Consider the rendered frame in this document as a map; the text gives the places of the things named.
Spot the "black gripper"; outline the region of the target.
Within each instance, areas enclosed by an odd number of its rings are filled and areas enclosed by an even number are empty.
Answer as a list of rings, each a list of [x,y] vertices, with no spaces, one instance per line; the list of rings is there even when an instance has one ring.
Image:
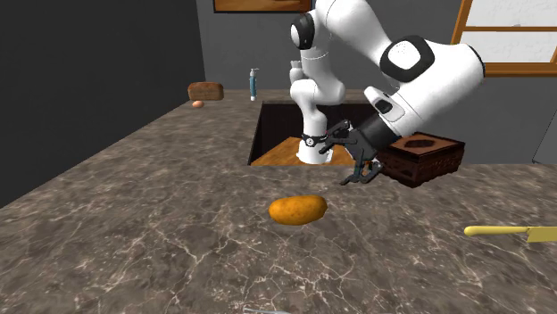
[[[326,153],[334,145],[345,145],[355,161],[371,161],[380,151],[399,139],[399,136],[377,114],[370,116],[357,128],[351,129],[351,126],[349,120],[342,120],[329,129],[324,146],[320,148],[319,153]],[[356,163],[353,173],[343,179],[340,185],[368,184],[382,169],[383,164],[376,160],[370,163]]]

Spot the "dark brown wicker box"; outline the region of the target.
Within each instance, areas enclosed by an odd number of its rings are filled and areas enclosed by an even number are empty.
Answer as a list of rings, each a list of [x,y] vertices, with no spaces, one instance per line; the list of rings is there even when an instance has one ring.
[[[378,153],[381,173],[408,187],[455,172],[461,165],[465,144],[458,140],[415,132]]]

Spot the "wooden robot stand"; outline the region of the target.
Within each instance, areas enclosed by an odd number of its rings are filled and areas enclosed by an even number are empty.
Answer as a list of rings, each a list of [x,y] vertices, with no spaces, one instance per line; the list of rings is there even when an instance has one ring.
[[[307,166],[296,156],[301,139],[289,137],[277,146],[264,153],[261,157],[255,158],[249,163],[250,166]],[[325,166],[353,166],[355,164],[352,156],[343,146],[335,145],[332,159],[325,163]]]

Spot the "orange-brown potato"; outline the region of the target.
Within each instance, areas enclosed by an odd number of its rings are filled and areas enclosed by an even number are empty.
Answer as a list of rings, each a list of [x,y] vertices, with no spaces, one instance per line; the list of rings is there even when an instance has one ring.
[[[270,205],[269,214],[279,224],[301,226],[321,219],[327,209],[323,197],[308,194],[277,199]]]

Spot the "dark sink basin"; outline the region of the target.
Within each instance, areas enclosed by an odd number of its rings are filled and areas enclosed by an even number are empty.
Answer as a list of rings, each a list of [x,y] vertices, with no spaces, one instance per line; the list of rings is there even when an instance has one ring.
[[[370,104],[359,100],[332,106],[318,105],[318,110],[326,115],[327,128],[341,120],[350,120],[357,127],[376,114]],[[263,101],[248,164],[289,137],[302,139],[302,133],[302,113],[293,101]]]

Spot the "brown bread loaf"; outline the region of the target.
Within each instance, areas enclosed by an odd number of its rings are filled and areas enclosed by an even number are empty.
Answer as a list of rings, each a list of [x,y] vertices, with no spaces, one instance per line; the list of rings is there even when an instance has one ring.
[[[187,91],[192,101],[219,101],[224,98],[223,85],[217,82],[194,82]]]

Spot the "yellow knife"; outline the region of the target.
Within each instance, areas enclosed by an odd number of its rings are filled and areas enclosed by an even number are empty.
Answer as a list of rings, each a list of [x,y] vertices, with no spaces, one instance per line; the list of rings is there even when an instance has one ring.
[[[528,243],[557,242],[557,227],[468,226],[466,236],[527,234]]]

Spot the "wood-framed window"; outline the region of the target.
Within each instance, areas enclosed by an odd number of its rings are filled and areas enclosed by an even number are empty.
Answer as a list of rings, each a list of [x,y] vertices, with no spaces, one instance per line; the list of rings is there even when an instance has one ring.
[[[461,0],[452,42],[473,46],[488,77],[557,77],[557,0]]]

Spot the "wood-framed wall picture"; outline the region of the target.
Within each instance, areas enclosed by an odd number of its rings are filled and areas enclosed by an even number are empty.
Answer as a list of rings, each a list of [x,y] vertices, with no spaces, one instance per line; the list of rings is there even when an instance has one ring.
[[[315,0],[212,0],[218,13],[309,12]]]

